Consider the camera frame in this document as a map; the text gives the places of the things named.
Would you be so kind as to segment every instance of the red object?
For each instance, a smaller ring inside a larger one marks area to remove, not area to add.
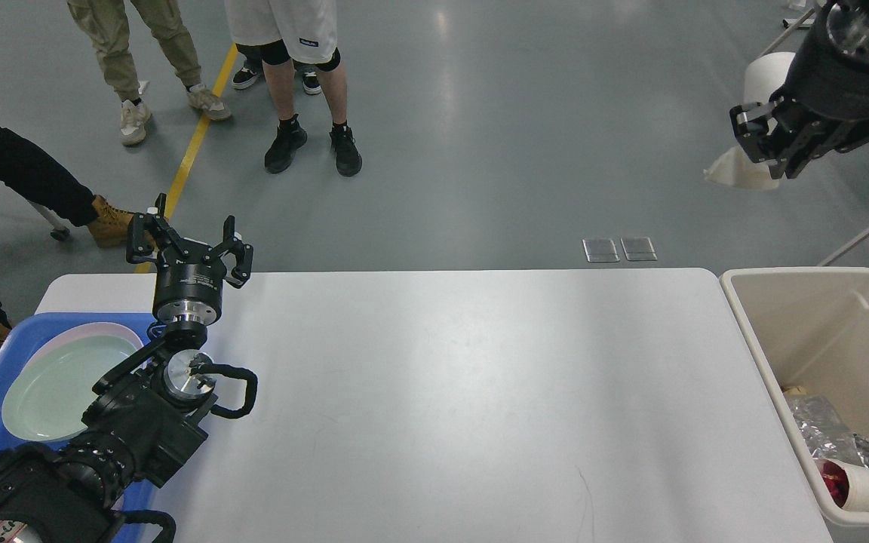
[[[817,467],[820,468],[820,475],[824,478],[824,484],[827,485],[827,491],[831,493],[831,498],[834,498],[834,503],[838,508],[842,508],[847,502],[849,490],[847,472],[832,462],[824,461]]]

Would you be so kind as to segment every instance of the black sneaker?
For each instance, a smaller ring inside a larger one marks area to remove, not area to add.
[[[244,63],[244,68],[241,68],[237,73],[234,73],[234,81],[230,86],[241,91],[256,83],[256,80],[259,79],[262,73],[263,72],[259,69],[254,69],[252,66],[248,66],[247,63]]]
[[[304,69],[300,75],[300,81],[304,85],[304,92],[314,96],[321,93],[321,83],[317,80],[317,72],[313,69]]]
[[[337,173],[352,176],[361,171],[361,154],[355,147],[355,133],[352,133],[351,127],[331,130],[330,147],[337,155]]]
[[[293,162],[293,154],[307,143],[307,133],[294,121],[293,128],[277,127],[277,137],[263,156],[263,167],[272,174],[279,174]]]

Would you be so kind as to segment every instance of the white shorts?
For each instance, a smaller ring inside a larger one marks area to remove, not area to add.
[[[241,45],[283,40],[290,58],[324,64],[337,48],[336,0],[224,0],[230,36]]]

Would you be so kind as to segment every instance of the plate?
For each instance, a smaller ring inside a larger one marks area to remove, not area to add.
[[[59,333],[51,340],[46,341],[46,343],[43,344],[42,347],[39,347],[38,350],[35,351],[35,353],[33,353],[31,357],[29,357],[29,360],[25,362],[25,365],[28,367],[30,364],[33,364],[39,358],[44,357],[46,354],[49,353],[49,351],[53,351],[55,348],[62,347],[63,345],[69,344],[76,339],[90,336],[121,337],[127,340],[129,343],[134,344],[136,346],[136,350],[139,350],[139,348],[143,346],[143,343],[142,341],[140,341],[139,336],[136,336],[136,333],[133,330],[128,329],[128,327],[123,326],[123,324],[79,324],[78,327],[70,327],[69,330],[63,331],[63,333]]]
[[[111,330],[108,327],[92,327],[92,336],[73,330],[36,351],[6,392],[2,423],[11,435],[47,443],[68,440],[85,430],[82,413],[97,397],[93,384],[140,347],[139,337],[128,329],[131,338],[121,333],[96,336],[97,330]]]

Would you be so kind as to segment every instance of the khaki pants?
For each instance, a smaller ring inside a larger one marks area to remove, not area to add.
[[[183,85],[200,83],[193,38],[183,26],[177,0],[131,0]],[[66,0],[72,19],[93,41],[106,83],[120,100],[139,97],[139,79],[130,53],[130,24],[124,0]]]

